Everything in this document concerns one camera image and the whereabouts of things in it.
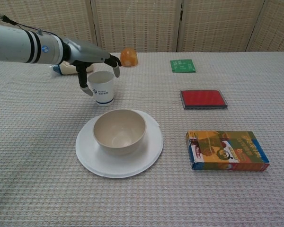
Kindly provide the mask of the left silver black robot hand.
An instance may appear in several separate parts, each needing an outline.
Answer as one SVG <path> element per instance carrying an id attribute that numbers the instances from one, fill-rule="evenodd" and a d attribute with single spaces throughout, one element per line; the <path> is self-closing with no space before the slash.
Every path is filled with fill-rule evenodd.
<path id="1" fill-rule="evenodd" d="M 92 64 L 105 63 L 113 68 L 115 77 L 120 76 L 119 67 L 122 64 L 118 57 L 87 41 L 64 38 L 63 42 L 70 49 L 70 54 L 65 61 L 75 66 L 80 88 L 85 94 L 93 96 L 93 92 L 87 85 L 87 68 Z"/>

